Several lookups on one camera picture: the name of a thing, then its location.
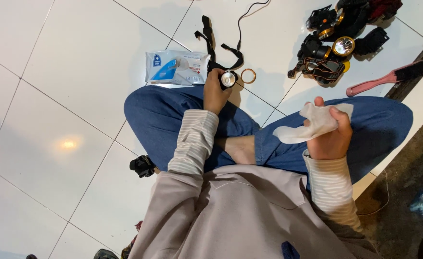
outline brush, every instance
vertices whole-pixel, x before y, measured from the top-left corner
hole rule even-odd
[[[423,60],[411,63],[392,70],[389,74],[371,81],[366,81],[347,88],[346,95],[352,97],[356,94],[370,90],[371,88],[384,83],[397,83],[400,81],[411,80],[423,75]]]

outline pink brush handle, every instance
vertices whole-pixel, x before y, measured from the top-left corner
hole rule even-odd
[[[352,97],[356,94],[370,90],[371,88],[378,86],[384,83],[397,83],[397,77],[395,75],[395,70],[392,70],[389,74],[381,77],[380,79],[366,81],[354,86],[347,88],[346,95]]]

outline person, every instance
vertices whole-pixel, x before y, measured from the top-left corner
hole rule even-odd
[[[411,110],[360,96],[330,107],[338,128],[300,144],[272,133],[309,121],[298,113],[263,129],[227,102],[213,69],[204,86],[145,86],[124,106],[128,123],[162,170],[129,258],[376,258],[352,184],[403,142]]]

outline wet wipes package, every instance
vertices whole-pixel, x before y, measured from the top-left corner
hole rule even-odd
[[[178,85],[205,84],[210,55],[164,50],[146,52],[146,82]]]

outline white tissue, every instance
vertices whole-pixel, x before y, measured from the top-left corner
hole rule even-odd
[[[329,106],[315,106],[312,103],[308,103],[299,111],[299,115],[309,119],[310,124],[308,127],[291,128],[280,126],[274,130],[273,135],[279,138],[282,143],[296,144],[333,131],[338,128],[338,122],[330,114],[331,106],[346,112],[349,115],[349,120],[351,119],[354,109],[352,104],[341,103]]]

